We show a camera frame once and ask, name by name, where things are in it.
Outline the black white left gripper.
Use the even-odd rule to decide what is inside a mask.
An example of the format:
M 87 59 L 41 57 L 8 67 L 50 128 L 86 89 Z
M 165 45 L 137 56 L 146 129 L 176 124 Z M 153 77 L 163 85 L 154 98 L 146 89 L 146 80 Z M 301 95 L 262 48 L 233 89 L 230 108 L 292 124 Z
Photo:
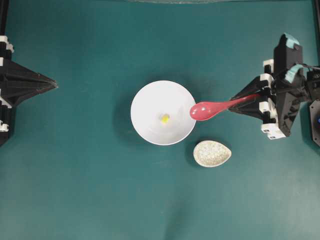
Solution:
M 0 146 L 4 145 L 11 133 L 13 108 L 23 101 L 36 95 L 57 88 L 57 82 L 38 72 L 11 61 L 13 45 L 9 43 L 8 37 L 0 36 Z M 36 83 L 45 83 L 50 87 L 45 88 L 6 88 L 6 77 L 14 80 L 23 80 Z

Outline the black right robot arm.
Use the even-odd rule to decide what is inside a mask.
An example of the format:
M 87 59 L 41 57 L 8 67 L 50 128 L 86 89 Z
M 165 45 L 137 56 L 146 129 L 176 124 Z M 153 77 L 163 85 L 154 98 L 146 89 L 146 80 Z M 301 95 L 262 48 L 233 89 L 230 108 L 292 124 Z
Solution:
M 311 137 L 320 143 L 320 68 L 295 63 L 290 69 L 274 72 L 274 60 L 263 62 L 264 73 L 254 78 L 237 93 L 233 100 L 256 94 L 229 108 L 229 111 L 262 120 L 261 131 L 270 140 L 286 138 L 299 113 L 307 102 Z

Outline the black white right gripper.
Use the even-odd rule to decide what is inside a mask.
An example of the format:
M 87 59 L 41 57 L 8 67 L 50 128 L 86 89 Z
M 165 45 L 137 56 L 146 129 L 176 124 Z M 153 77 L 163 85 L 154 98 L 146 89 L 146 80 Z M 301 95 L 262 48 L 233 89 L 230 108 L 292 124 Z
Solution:
M 272 100 L 272 97 L 276 95 L 271 93 L 271 86 L 274 82 L 274 77 L 272 76 L 274 73 L 274 60 L 265 60 L 263 67 L 264 73 L 255 77 L 232 97 L 232 100 L 245 98 L 248 101 L 236 104 L 228 110 L 262 120 L 261 131 L 269 139 L 282 139 L 286 135 L 280 130 L 275 100 Z

